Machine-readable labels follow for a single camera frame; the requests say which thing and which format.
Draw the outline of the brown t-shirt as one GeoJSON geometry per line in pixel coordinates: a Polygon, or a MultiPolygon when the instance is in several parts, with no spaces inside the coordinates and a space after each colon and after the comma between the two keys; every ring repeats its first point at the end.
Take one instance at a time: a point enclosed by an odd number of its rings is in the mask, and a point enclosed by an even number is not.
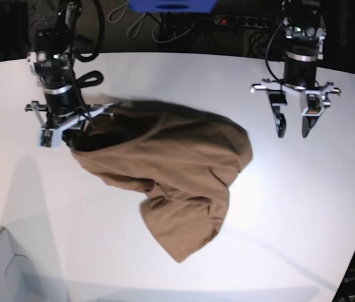
{"type": "Polygon", "coordinates": [[[105,184],[143,193],[142,219],[182,262],[219,233],[229,187],[252,160],[231,119],[162,101],[123,101],[84,129],[73,158],[105,184]]]}

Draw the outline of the black power strip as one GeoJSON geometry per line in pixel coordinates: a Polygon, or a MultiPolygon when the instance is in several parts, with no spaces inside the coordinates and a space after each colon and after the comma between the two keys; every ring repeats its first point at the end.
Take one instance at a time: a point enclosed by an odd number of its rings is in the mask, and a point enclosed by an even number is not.
{"type": "Polygon", "coordinates": [[[212,20],[217,26],[231,28],[270,29],[275,26],[275,22],[271,18],[258,18],[254,16],[215,15],[212,20]]]}

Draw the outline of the blue plastic box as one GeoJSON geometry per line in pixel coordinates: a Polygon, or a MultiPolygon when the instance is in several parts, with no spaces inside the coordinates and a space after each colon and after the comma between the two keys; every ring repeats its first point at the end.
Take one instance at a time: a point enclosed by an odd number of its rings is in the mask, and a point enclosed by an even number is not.
{"type": "Polygon", "coordinates": [[[128,0],[138,13],[209,13],[216,0],[128,0]]]}

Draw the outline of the grey bin at corner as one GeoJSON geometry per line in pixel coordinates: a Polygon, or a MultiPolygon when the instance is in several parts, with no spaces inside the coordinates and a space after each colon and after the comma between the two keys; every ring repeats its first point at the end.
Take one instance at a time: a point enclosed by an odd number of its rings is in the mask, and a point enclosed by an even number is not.
{"type": "Polygon", "coordinates": [[[30,259],[14,251],[9,232],[0,228],[0,301],[35,301],[27,276],[32,271],[30,259]]]}

